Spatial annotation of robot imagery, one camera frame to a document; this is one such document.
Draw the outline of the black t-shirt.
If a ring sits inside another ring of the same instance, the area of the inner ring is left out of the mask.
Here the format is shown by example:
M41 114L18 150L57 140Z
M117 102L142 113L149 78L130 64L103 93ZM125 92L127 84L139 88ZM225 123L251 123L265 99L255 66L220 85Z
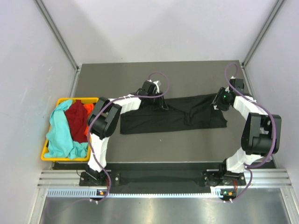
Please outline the black t-shirt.
M214 94L165 100L160 105L144 105L121 115L120 134L164 133L195 129L226 128L222 111L214 109Z

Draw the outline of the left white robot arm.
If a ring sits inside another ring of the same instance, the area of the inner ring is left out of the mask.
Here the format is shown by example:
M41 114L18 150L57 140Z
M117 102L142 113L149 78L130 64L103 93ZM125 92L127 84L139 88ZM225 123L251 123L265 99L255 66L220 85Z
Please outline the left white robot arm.
M147 80L135 93L119 98L100 97L90 113L87 125L91 156L86 167L90 180L101 185L105 182L106 152L110 136L114 133L121 114L135 111L142 104L153 104L164 98L159 80Z

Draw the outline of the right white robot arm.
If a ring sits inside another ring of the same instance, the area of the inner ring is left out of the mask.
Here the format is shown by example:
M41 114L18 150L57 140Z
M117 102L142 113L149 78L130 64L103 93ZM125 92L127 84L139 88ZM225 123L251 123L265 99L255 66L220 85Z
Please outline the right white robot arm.
M212 101L215 110L227 111L230 107L238 111L246 120L241 137L241 147L236 153L225 159L220 166L218 179L222 184L230 184L235 177L244 172L246 165L266 157L272 145L272 153L279 149L281 117L268 113L255 105L255 100L247 95L238 96L234 90L243 93L244 83L242 79L230 78L230 86L221 87Z

